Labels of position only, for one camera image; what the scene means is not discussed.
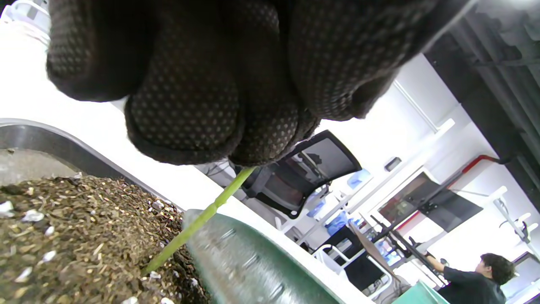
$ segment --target black shirt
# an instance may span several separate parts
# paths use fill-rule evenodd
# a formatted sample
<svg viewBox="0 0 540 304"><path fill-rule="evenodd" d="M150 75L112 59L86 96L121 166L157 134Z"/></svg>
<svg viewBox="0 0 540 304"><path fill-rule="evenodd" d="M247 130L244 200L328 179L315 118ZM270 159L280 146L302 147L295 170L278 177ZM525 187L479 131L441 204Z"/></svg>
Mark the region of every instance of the black shirt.
<svg viewBox="0 0 540 304"><path fill-rule="evenodd" d="M506 297L495 281L476 272L445 267L444 278L450 284L438 293L450 304L504 304Z"/></svg>

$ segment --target plant stem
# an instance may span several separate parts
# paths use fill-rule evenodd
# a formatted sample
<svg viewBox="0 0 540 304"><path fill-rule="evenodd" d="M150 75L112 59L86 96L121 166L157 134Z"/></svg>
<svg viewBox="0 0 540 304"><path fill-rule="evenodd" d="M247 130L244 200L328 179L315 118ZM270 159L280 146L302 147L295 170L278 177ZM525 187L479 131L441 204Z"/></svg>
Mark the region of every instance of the plant stem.
<svg viewBox="0 0 540 304"><path fill-rule="evenodd" d="M155 271L158 269L161 265L165 263L165 261L171 257L178 248L180 248L182 245L184 245L187 240L195 233L197 230L199 230L209 219L211 219L218 211L218 208L223 206L229 197L233 195L239 188L242 186L242 184L246 181L246 179L250 176L250 174L253 172L253 168L245 168L242 169L242 171L233 179L233 181L227 186L223 192L215 199L215 201L210 204L206 209L202 211L202 213L187 227L186 229L182 230L177 236L173 238L173 240L163 248L163 250L155 256L148 266L144 269L144 274L149 274L152 271Z"/></svg>

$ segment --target white desk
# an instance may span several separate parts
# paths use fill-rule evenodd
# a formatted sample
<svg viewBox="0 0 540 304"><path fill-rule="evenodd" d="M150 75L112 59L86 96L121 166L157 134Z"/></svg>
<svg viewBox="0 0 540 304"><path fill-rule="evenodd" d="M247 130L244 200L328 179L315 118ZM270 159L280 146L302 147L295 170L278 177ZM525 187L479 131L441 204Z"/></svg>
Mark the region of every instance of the white desk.
<svg viewBox="0 0 540 304"><path fill-rule="evenodd" d="M222 188L193 166L158 163L127 139L124 115L108 103L71 100L46 80L45 48L0 25L0 117L33 120L79 138L182 209L204 209ZM219 213L261 231L344 303L373 303L235 198Z"/></svg>

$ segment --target computer screen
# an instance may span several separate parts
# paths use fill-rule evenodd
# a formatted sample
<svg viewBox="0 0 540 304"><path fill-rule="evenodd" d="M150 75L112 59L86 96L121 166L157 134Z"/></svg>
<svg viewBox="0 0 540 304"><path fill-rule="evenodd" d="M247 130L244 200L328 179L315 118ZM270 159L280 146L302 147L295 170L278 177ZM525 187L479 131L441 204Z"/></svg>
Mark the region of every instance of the computer screen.
<svg viewBox="0 0 540 304"><path fill-rule="evenodd" d="M419 210L444 231L450 232L483 210L482 207L448 189L443 189L430 200L432 205L437 206L436 208L420 208L423 201L439 187L439 184L421 173L383 205L379 213L392 224Z"/></svg>
<svg viewBox="0 0 540 304"><path fill-rule="evenodd" d="M427 181L413 191L411 196L415 199L415 203L418 201L421 202L423 198L429 197L439 187L439 184L433 181ZM482 207L446 188L430 200L431 207L425 208L427 206L425 205L424 208L420 208L420 212L446 232L454 230L457 226L483 210Z"/></svg>

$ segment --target potting soil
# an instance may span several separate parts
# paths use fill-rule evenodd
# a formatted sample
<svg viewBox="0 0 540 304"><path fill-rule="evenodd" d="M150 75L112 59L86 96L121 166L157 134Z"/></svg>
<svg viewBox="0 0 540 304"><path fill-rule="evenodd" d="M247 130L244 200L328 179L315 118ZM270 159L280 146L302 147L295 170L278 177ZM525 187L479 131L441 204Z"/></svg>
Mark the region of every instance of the potting soil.
<svg viewBox="0 0 540 304"><path fill-rule="evenodd" d="M211 302L185 247L142 274L181 231L182 213L137 186L26 181L0 187L0 204L0 304Z"/></svg>

